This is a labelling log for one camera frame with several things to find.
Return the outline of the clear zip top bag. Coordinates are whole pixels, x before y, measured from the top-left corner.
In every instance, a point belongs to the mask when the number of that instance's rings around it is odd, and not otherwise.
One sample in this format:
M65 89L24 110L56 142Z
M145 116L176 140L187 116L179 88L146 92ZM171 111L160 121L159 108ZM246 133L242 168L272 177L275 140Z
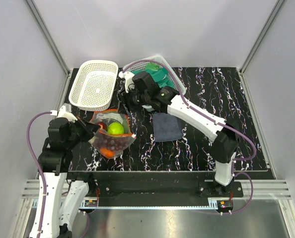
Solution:
M100 126L91 144L107 159L120 156L136 139L136 135L131 131L128 116L120 114L117 109L96 111L90 122Z

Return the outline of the dark red fake apple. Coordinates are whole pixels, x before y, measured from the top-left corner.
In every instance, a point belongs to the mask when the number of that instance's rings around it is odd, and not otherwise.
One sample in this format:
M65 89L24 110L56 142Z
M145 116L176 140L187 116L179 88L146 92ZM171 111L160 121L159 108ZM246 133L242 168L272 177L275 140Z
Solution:
M98 122L97 123L103 130L108 131L108 125L104 122Z

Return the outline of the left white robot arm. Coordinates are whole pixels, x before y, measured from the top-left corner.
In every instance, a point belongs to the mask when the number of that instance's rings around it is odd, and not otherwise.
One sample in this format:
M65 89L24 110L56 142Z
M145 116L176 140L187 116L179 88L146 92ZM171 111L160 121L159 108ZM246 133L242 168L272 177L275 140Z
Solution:
M56 118L50 121L48 137L39 157L39 198L31 238L70 238L75 217L86 196L95 193L90 176L74 178L66 199L62 201L73 149L91 142L100 126L82 119Z

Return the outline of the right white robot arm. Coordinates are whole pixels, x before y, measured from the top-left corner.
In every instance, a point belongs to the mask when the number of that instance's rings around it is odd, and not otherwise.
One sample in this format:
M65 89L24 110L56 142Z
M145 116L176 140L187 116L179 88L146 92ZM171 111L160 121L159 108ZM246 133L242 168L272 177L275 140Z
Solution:
M148 72L120 72L119 77L124 83L121 98L128 109L143 107L175 116L199 130L212 142L211 157L216 165L214 191L222 197L230 193L234 177L232 161L239 144L239 136L233 131L233 125L188 102L174 88L159 87Z

